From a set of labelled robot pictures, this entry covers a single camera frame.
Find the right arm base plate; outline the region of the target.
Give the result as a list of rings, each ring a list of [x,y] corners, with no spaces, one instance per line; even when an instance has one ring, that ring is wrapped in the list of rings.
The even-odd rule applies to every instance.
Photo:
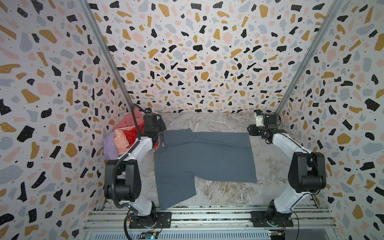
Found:
[[[267,211],[252,211],[251,222],[256,227],[293,227],[291,214],[269,213]]]

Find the grey t-shirt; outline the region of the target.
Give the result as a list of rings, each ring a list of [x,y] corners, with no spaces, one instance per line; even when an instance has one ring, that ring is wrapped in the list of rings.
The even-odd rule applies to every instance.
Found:
[[[196,195],[195,178],[216,182],[256,183],[256,168],[247,133],[160,133],[154,153],[155,178],[162,210]]]

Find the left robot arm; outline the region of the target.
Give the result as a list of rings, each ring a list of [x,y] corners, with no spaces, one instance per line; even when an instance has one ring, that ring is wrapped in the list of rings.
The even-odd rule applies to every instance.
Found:
[[[141,193],[139,162],[155,147],[159,133],[166,129],[161,115],[153,112],[145,113],[144,126],[139,129],[139,137],[133,146],[117,160],[109,160],[106,163],[104,186],[106,199],[112,200],[118,209],[129,209],[128,218],[145,228],[155,225],[158,218],[155,204]]]

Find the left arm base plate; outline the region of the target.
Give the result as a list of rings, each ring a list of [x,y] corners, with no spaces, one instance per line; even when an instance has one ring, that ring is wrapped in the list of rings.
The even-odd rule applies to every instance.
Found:
[[[151,213],[148,216],[132,217],[129,229],[169,229],[172,223],[171,212]]]

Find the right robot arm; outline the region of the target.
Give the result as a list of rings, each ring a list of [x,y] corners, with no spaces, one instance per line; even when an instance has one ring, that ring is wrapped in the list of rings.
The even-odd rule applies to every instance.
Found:
[[[250,125],[247,130],[250,136],[261,137],[280,148],[291,160],[289,185],[278,198],[271,200],[263,217],[269,225],[280,226],[289,220],[297,204],[326,187],[325,156],[301,146],[284,130],[257,125]]]

